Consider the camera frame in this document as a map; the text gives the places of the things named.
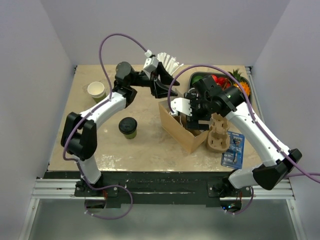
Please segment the white wrapped straws bundle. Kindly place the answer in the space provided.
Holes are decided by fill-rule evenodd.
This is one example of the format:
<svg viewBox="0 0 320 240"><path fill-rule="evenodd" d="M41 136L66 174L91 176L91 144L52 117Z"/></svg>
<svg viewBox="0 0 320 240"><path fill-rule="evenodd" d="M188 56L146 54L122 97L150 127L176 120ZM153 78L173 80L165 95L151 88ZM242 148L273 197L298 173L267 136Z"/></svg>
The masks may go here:
<svg viewBox="0 0 320 240"><path fill-rule="evenodd" d="M183 63L177 61L176 57L169 55L166 52L160 52L157 54L157 59L162 63L165 70L173 76L180 68L184 66Z"/></svg>

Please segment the small orange pineapple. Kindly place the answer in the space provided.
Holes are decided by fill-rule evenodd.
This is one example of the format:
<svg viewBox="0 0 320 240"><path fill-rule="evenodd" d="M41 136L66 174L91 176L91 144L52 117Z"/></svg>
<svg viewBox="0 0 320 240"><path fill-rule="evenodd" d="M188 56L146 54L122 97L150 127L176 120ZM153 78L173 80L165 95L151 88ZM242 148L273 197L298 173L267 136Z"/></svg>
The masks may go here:
<svg viewBox="0 0 320 240"><path fill-rule="evenodd" d="M242 76L240 69L239 68L233 69L232 71L229 71L228 73L231 76L233 76L240 83L240 85L244 89L245 93L249 97L251 95L251 87L250 87L248 80Z"/></svg>

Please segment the blue razor blister pack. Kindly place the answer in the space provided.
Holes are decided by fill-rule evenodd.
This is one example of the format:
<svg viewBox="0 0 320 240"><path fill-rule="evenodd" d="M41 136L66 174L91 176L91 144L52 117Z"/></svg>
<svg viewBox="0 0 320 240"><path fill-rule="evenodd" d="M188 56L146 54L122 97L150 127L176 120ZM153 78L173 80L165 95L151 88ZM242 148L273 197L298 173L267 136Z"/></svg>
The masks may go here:
<svg viewBox="0 0 320 240"><path fill-rule="evenodd" d="M241 169L243 167L245 137L241 133L232 131L227 132L230 138L229 148L222 153L221 165L232 169Z"/></svg>

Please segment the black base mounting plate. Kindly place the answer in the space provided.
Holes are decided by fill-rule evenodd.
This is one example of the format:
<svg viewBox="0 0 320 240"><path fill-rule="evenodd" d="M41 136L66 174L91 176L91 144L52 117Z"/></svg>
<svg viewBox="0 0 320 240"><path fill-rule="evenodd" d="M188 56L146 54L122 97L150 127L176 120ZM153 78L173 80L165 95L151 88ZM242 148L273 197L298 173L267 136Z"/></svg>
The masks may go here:
<svg viewBox="0 0 320 240"><path fill-rule="evenodd" d="M227 172L142 172L107 171L102 179L89 187L77 171L49 171L37 183L53 197L70 196L85 199L90 205L94 200L106 201L106 207L119 208L122 204L137 205L202 205L219 208L241 200L272 197L276 189L219 190L218 185Z"/></svg>

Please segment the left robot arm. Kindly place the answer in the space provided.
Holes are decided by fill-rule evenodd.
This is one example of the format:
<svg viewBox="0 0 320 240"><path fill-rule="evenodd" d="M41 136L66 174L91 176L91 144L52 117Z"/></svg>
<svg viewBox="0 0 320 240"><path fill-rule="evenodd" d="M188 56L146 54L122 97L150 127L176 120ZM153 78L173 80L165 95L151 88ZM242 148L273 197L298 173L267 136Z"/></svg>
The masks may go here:
<svg viewBox="0 0 320 240"><path fill-rule="evenodd" d="M136 71L126 61L119 63L115 69L113 89L106 99L100 101L82 113L71 112L67 115L61 146L63 159L66 154L72 155L88 182L86 191L92 196L99 196L104 190L104 184L99 181L101 171L98 169L94 154L98 146L97 130L110 117L127 108L135 99L135 87L150 88L151 95L161 99L177 93L168 86L172 83L175 67L165 67L162 62L145 64L142 71Z"/></svg>

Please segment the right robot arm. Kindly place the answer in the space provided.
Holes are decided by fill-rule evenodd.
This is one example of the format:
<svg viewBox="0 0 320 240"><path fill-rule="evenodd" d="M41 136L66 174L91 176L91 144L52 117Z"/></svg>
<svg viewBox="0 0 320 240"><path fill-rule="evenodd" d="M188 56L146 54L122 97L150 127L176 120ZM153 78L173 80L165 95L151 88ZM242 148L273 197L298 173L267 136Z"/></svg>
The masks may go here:
<svg viewBox="0 0 320 240"><path fill-rule="evenodd" d="M222 183L227 196L233 197L247 186L272 190L302 158L297 148L290 149L268 129L238 87L223 90L209 74L195 81L192 87L193 92L184 94L191 105L187 127L195 129L197 120L219 114L240 130L262 161L259 166L232 172Z"/></svg>

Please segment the brown pulp cup carrier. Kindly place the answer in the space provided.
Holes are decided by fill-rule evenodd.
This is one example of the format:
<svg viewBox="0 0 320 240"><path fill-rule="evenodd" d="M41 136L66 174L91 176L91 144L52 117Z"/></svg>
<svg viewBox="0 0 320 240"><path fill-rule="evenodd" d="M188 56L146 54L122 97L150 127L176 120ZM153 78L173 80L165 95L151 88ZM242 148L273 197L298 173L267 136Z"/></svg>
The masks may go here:
<svg viewBox="0 0 320 240"><path fill-rule="evenodd" d="M212 124L206 140L206 148L214 153L224 153L230 147L230 136L228 130L230 128L229 121L221 115L212 114Z"/></svg>

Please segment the green paper coffee cup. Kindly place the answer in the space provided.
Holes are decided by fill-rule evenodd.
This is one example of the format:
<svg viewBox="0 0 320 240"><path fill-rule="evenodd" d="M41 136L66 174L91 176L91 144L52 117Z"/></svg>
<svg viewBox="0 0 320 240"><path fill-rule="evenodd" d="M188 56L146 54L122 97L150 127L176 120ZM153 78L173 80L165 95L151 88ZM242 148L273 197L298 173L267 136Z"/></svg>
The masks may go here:
<svg viewBox="0 0 320 240"><path fill-rule="evenodd" d="M122 134L124 135L124 137L126 139L134 139L136 136L137 136L137 130L134 129L134 130L130 130L130 131L123 131Z"/></svg>

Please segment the brown paper bag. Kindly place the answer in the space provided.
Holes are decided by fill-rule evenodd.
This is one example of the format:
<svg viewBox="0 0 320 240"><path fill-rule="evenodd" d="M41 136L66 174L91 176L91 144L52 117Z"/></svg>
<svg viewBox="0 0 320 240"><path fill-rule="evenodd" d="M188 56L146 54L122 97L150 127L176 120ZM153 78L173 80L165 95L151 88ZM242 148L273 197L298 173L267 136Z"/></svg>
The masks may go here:
<svg viewBox="0 0 320 240"><path fill-rule="evenodd" d="M166 101L158 103L159 116L162 128L186 150L188 154L193 153L208 137L208 130L186 129L186 117L173 117L169 113Z"/></svg>

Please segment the green lime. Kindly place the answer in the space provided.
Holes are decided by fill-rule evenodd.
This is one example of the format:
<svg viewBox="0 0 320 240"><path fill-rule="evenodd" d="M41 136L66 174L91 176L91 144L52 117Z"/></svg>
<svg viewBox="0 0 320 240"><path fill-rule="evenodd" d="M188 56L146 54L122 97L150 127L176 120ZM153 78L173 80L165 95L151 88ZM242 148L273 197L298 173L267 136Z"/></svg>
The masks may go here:
<svg viewBox="0 0 320 240"><path fill-rule="evenodd" d="M197 81L201 80L202 78L203 78L203 77L200 76L200 75L196 75L195 77L193 77L193 78L191 79L191 82L190 82L191 86L193 86L194 83L196 83Z"/></svg>

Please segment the grey fruit tray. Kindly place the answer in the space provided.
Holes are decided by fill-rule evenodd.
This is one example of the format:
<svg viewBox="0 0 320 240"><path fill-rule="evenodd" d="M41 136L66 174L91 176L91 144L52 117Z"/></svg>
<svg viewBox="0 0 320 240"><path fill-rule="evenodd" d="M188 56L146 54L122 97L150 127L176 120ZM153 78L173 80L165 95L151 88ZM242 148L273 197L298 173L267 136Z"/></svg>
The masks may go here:
<svg viewBox="0 0 320 240"><path fill-rule="evenodd" d="M237 69L234 69L232 72L229 71L228 73L232 75L240 83L240 85L243 87L243 89L245 90L245 93L248 96L249 102L252 103L252 90L251 90L250 83L244 76L242 76L240 69L237 68ZM207 75L211 75L214 81L217 83L217 85L222 87L223 90L232 86L235 86L237 88L239 87L230 77L228 77L223 73L198 71L193 73L189 78L188 88L192 89L193 83L195 83L196 81L198 81L199 79L202 79Z"/></svg>

